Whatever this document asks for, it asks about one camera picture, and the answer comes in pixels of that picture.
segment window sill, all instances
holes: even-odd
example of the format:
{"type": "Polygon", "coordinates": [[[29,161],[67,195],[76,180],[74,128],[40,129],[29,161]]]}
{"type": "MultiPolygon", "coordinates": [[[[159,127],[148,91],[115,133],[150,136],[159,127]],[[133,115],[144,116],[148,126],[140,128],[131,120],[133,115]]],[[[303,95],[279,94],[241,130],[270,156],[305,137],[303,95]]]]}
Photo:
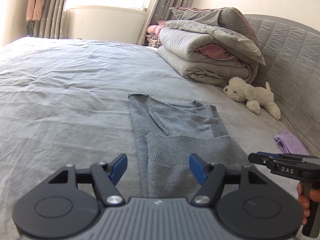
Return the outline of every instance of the window sill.
{"type": "Polygon", "coordinates": [[[112,7],[112,6],[100,6],[100,5],[82,5],[77,6],[75,8],[68,8],[69,9],[104,9],[104,10],[115,10],[115,11],[124,11],[124,12],[130,12],[130,13],[137,13],[146,15],[146,11],[137,10],[137,9],[129,9],[129,8],[121,8],[121,7],[112,7]]]}

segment black handle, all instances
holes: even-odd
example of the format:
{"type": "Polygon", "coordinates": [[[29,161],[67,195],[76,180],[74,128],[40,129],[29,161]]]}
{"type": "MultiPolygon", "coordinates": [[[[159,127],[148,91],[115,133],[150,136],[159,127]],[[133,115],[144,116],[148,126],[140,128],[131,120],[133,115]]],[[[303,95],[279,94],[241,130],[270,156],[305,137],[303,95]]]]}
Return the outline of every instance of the black handle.
{"type": "Polygon", "coordinates": [[[307,219],[307,223],[302,228],[302,234],[311,238],[317,238],[320,230],[320,203],[313,202],[310,199],[309,192],[312,188],[320,188],[320,184],[309,182],[301,182],[301,184],[305,197],[310,200],[310,216],[307,219]]]}

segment hanging towel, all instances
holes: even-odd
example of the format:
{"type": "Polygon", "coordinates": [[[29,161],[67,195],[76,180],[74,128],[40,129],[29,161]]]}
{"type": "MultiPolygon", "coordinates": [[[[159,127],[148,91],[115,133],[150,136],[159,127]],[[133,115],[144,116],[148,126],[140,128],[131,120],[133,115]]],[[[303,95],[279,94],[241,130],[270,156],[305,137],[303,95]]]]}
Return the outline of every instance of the hanging towel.
{"type": "Polygon", "coordinates": [[[40,21],[44,0],[28,0],[27,6],[27,22],[40,21]]]}
{"type": "Polygon", "coordinates": [[[283,153],[309,155],[303,144],[290,131],[282,131],[274,137],[277,146],[283,153]]]}

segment hand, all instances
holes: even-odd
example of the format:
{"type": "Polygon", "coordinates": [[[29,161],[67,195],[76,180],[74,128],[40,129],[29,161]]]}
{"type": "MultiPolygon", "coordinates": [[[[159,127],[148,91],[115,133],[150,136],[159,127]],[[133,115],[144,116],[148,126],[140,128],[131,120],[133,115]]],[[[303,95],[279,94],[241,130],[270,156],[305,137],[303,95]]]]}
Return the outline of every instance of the hand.
{"type": "MultiPolygon", "coordinates": [[[[303,221],[302,221],[302,225],[305,225],[307,223],[307,217],[310,216],[310,201],[308,200],[308,198],[306,198],[303,194],[303,186],[302,184],[299,182],[297,185],[297,192],[298,192],[298,202],[301,204],[301,206],[303,207],[303,221]]],[[[320,202],[320,189],[311,189],[309,192],[309,196],[311,198],[312,201],[314,202],[320,202]]]]}

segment pink blanket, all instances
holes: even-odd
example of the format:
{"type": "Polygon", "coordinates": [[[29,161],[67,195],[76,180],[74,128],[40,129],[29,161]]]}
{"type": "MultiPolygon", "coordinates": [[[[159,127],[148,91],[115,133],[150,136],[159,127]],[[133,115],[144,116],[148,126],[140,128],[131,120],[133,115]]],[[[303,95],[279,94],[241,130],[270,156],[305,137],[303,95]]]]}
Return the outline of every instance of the pink blanket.
{"type": "Polygon", "coordinates": [[[202,48],[197,49],[196,51],[199,51],[201,54],[206,55],[213,59],[220,59],[220,60],[228,59],[228,60],[234,60],[234,61],[238,60],[235,56],[227,53],[222,47],[216,44],[206,45],[202,48]]]}

